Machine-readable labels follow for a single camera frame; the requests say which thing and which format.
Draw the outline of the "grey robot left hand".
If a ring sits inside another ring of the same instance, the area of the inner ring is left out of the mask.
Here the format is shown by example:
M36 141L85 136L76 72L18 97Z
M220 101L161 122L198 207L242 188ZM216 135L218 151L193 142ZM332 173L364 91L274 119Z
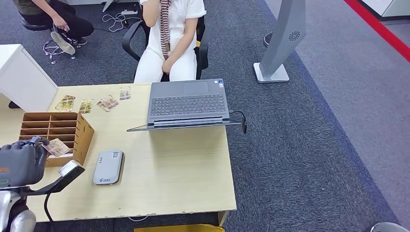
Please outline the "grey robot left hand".
M0 187L15 188L38 183L44 175L49 141L35 136L0 148Z

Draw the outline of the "person's left hand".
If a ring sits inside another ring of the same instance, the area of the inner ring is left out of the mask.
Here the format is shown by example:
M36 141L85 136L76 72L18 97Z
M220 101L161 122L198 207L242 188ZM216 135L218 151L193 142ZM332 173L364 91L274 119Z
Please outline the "person's left hand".
M163 73L169 74L174 63L175 63L174 59L171 59L171 58L166 59L162 65Z

